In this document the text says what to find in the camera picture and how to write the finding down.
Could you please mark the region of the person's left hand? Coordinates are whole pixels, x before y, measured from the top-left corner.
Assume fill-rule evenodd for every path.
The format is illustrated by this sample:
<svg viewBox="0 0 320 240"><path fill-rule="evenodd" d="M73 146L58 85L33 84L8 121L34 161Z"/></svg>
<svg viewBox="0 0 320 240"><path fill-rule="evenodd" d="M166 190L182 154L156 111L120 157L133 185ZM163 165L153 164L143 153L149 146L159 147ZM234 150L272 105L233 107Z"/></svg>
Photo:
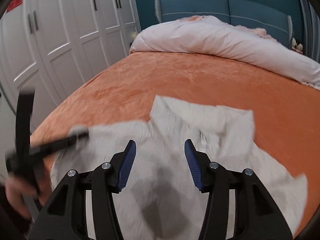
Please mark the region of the person's left hand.
<svg viewBox="0 0 320 240"><path fill-rule="evenodd" d="M5 181L5 194L9 204L23 218L30 220L31 214L23 200L23 196L33 197L36 190L24 179L8 176Z"/></svg>

